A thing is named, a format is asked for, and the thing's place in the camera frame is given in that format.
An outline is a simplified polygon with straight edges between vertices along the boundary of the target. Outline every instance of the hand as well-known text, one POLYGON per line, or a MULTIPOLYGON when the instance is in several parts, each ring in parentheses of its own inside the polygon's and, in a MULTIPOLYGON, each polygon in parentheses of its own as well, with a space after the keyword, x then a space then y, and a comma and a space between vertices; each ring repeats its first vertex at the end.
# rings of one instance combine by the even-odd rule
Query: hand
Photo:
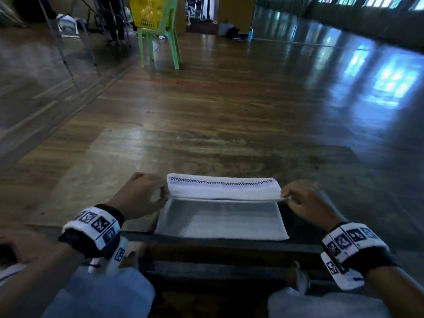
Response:
POLYGON ((283 187, 281 197, 288 198, 287 203, 294 213, 327 232, 347 221, 318 183, 291 182, 283 187))
POLYGON ((137 219, 163 208, 167 192, 166 181, 160 176, 134 173, 107 205, 118 209, 125 220, 137 219), (161 198, 152 202, 152 195, 159 190, 161 198))
POLYGON ((0 225, 0 244, 8 245, 19 263, 32 263, 46 253, 52 243, 41 234, 18 223, 0 225))

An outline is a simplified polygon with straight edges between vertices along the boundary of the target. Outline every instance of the yellow plastic basket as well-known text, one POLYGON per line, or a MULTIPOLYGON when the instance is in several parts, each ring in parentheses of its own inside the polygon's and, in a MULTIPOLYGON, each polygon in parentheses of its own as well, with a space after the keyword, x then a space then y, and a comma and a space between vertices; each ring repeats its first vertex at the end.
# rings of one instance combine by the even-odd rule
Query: yellow plastic basket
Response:
POLYGON ((162 20, 167 0, 129 0, 134 24, 139 28, 156 30, 162 20))

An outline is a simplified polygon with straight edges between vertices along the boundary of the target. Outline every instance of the yellow basket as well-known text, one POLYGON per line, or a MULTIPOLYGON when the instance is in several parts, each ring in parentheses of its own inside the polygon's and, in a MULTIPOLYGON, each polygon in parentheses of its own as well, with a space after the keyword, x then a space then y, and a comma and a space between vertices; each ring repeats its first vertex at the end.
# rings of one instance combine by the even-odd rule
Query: yellow basket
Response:
POLYGON ((162 20, 167 0, 129 0, 134 24, 138 28, 156 30, 162 20))

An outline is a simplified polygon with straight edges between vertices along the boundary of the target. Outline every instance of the black wristband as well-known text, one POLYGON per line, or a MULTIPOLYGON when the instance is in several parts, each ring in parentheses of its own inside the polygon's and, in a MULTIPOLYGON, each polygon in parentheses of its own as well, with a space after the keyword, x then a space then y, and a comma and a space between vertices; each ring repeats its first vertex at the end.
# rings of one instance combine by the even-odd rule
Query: black wristband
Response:
POLYGON ((356 270, 363 276, 379 267, 399 267, 385 247, 362 249, 348 257, 341 265, 356 270))
POLYGON ((118 209, 114 208, 113 206, 107 205, 107 204, 97 204, 97 205, 94 205, 94 207, 100 208, 100 209, 108 212, 111 216, 113 216, 116 219, 116 221, 118 221, 119 226, 122 228, 122 225, 125 222, 125 218, 118 209))
POLYGON ((81 252, 86 259, 103 256, 103 252, 97 249, 94 241, 81 231, 66 229, 58 238, 58 241, 69 244, 76 251, 81 252))

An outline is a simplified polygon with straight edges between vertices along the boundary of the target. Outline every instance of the green chair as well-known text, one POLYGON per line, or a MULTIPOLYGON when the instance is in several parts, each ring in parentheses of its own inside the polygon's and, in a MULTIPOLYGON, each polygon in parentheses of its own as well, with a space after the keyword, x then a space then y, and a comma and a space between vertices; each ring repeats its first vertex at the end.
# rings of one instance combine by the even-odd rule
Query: green chair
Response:
POLYGON ((162 20, 157 30, 138 28, 138 42, 140 45, 140 57, 141 66, 144 67, 144 56, 143 56, 143 36, 146 37, 147 47, 149 50, 150 60, 154 60, 153 57, 153 36, 165 36, 169 40, 172 50, 172 58, 174 60, 175 69, 180 69, 181 56, 180 49, 178 47, 177 33, 175 32, 175 12, 177 10, 178 0, 167 0, 165 8, 163 10, 162 20))

